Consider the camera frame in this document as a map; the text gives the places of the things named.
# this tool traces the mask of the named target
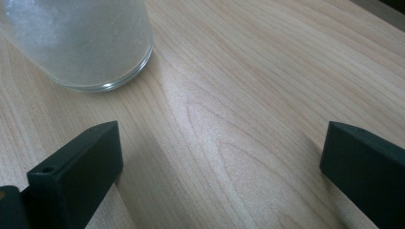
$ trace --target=wooden surface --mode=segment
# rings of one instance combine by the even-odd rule
[[[0,185],[117,120],[124,171],[88,228],[373,228],[318,165],[330,120],[405,147],[403,31],[348,0],[146,4],[150,62],[108,93],[0,40]]]

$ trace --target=wooden table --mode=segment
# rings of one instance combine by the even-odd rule
[[[61,88],[0,40],[0,185],[117,120],[124,171],[88,228],[374,227],[319,161],[330,120],[405,147],[404,31],[349,0],[146,4],[152,57],[108,93]]]

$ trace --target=glass base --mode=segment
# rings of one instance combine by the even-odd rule
[[[143,61],[137,65],[133,70],[131,70],[130,72],[128,72],[127,74],[125,74],[123,77],[112,81],[110,83],[107,84],[102,84],[102,85],[97,85],[97,86],[91,86],[91,87],[72,87],[72,86],[68,86],[68,85],[63,85],[59,82],[56,82],[57,84],[77,91],[77,92],[83,92],[83,93],[101,93],[101,92],[107,92],[107,91],[111,91],[113,89],[116,89],[124,84],[126,84],[127,82],[129,82],[131,79],[133,79],[135,76],[137,76],[140,71],[143,69],[143,67],[145,67],[146,63],[148,62],[150,56],[152,54],[152,46],[149,49],[148,53],[146,54],[145,58],[143,59]]]

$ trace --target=wood grain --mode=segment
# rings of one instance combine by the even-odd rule
[[[349,0],[146,4],[152,57],[108,93],[0,40],[0,185],[118,120],[124,172],[89,228],[375,227],[318,165],[330,120],[405,147],[403,31]]]

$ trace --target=glass cup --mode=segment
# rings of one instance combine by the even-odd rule
[[[0,30],[51,80],[82,92],[128,82],[153,45],[143,0],[0,0]]]

